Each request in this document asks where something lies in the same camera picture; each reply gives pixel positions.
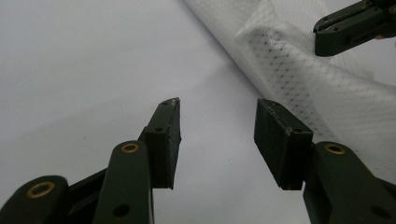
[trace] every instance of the black plastic part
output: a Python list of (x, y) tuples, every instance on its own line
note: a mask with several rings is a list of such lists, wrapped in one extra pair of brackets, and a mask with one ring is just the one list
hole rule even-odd
[(180, 100), (160, 103), (139, 140), (148, 146), (152, 187), (172, 189), (180, 145)]
[(63, 223), (70, 209), (67, 181), (57, 175), (41, 176), (20, 187), (0, 211), (2, 224)]
[(394, 201), (396, 202), (396, 185), (389, 183), (383, 179), (379, 179), (379, 182), (385, 187), (385, 189), (389, 192), (389, 194), (393, 197)]
[(130, 141), (111, 154), (93, 224), (154, 223), (149, 153), (146, 144)]
[(332, 205), (325, 223), (396, 223), (396, 201), (352, 150), (318, 143), (313, 166)]
[(106, 170), (91, 175), (69, 187), (73, 205), (65, 219), (65, 224), (92, 223)]
[(313, 132), (284, 106), (258, 100), (254, 141), (282, 189), (302, 188), (312, 137)]
[(312, 224), (329, 223), (332, 205), (324, 192), (305, 188), (304, 202)]
[(319, 20), (315, 54), (333, 56), (372, 40), (378, 35), (396, 35), (394, 14), (389, 13), (392, 1), (361, 1)]

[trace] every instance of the white background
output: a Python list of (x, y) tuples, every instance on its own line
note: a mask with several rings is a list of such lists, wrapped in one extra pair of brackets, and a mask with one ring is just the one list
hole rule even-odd
[[(329, 1), (330, 11), (355, 1)], [(175, 189), (157, 223), (309, 223), (253, 142), (260, 94), (181, 0), (0, 1), (0, 204), (22, 184), (74, 184), (181, 100)], [(354, 51), (396, 85), (394, 38)]]

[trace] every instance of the dotted white cloth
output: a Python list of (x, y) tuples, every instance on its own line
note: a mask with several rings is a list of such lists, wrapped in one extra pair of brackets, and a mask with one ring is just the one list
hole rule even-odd
[(265, 98), (314, 133), (352, 148), (396, 183), (396, 88), (376, 83), (350, 53), (319, 58), (312, 29), (322, 0), (185, 0)]

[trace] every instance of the textured fabric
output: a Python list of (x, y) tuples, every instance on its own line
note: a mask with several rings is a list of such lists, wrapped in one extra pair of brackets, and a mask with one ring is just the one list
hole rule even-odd
[(185, 0), (265, 98), (280, 102), (314, 141), (352, 148), (396, 183), (396, 88), (374, 82), (350, 53), (314, 54), (321, 0)]

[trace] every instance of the screw hole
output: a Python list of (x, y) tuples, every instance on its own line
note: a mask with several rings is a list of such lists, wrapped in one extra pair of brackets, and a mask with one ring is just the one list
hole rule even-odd
[(129, 205), (122, 204), (116, 207), (113, 211), (115, 217), (125, 217), (129, 213)]
[(327, 145), (325, 148), (333, 154), (341, 155), (346, 153), (346, 151), (342, 147), (336, 145)]
[(55, 188), (55, 183), (51, 181), (45, 181), (38, 183), (31, 188), (29, 188), (26, 192), (27, 197), (35, 199), (40, 198), (48, 193), (50, 193)]
[(382, 207), (373, 206), (371, 207), (371, 210), (378, 217), (382, 217), (384, 219), (391, 219), (390, 213)]
[(132, 153), (132, 152), (136, 152), (138, 149), (139, 149), (138, 144), (127, 144), (121, 148), (121, 151), (125, 153)]

